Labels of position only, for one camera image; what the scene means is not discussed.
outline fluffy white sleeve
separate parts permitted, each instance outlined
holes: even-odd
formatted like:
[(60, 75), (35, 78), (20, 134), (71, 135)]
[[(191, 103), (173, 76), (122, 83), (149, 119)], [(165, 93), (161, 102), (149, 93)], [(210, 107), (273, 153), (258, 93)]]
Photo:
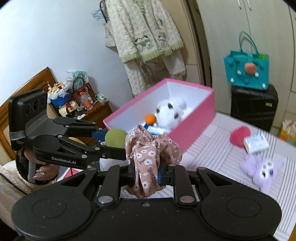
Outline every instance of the fluffy white sleeve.
[[(17, 171), (15, 161), (0, 166), (0, 173), (4, 175), (13, 185), (29, 194), (46, 185), (35, 185), (25, 181)], [(0, 219), (9, 227), (13, 228), (10, 213), (13, 205), (21, 199), (24, 194), (11, 185), (5, 178), (0, 176)]]
[(172, 50), (183, 48), (184, 44), (179, 31), (161, 0), (152, 0), (151, 3), (156, 22), (160, 30), (166, 33), (166, 41), (170, 48)]
[(125, 6), (121, 0), (108, 0), (106, 6), (119, 57), (124, 63), (137, 59), (139, 54), (131, 37), (132, 26)]

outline open box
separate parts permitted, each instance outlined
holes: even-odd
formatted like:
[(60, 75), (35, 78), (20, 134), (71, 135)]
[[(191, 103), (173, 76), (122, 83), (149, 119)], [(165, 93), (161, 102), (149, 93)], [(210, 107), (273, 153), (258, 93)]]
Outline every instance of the open box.
[(164, 79), (105, 118), (104, 124), (109, 130), (119, 128), (129, 133), (137, 125), (144, 126), (145, 116), (156, 114), (157, 105), (171, 97), (179, 97), (187, 104), (183, 120), (167, 134), (185, 152), (215, 116), (212, 88)]

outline orange patch on bag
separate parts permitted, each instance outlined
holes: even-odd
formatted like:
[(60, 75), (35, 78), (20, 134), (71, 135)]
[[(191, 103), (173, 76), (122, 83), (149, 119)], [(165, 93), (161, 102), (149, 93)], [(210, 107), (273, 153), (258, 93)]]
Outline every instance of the orange patch on bag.
[(257, 72), (257, 66), (253, 63), (245, 63), (244, 70), (247, 74), (255, 74)]

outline wooden nightstand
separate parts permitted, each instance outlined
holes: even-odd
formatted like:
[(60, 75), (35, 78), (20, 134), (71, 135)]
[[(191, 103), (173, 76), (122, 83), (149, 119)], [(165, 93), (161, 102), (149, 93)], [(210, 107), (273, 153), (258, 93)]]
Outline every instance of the wooden nightstand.
[[(104, 129), (105, 125), (103, 120), (111, 114), (112, 110), (109, 106), (109, 100), (106, 100), (104, 103), (95, 103), (93, 108), (86, 112), (86, 116), (82, 120), (95, 122), (97, 127)], [(93, 137), (80, 137), (79, 139), (89, 146), (96, 144), (96, 139)]]

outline wardrobe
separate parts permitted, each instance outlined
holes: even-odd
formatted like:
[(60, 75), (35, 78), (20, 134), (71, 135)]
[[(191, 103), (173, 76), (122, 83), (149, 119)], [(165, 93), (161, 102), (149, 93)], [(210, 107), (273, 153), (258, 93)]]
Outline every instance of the wardrobe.
[[(207, 41), (216, 111), (230, 114), (231, 86), (223, 58), (230, 50), (239, 50), (239, 33), (245, 31), (260, 53), (269, 54), (269, 83), (279, 96), (273, 126), (280, 127), (287, 113), (294, 113), (296, 120), (296, 13), (283, 0), (195, 1)], [(254, 52), (247, 39), (242, 39), (242, 46), (245, 52)]]

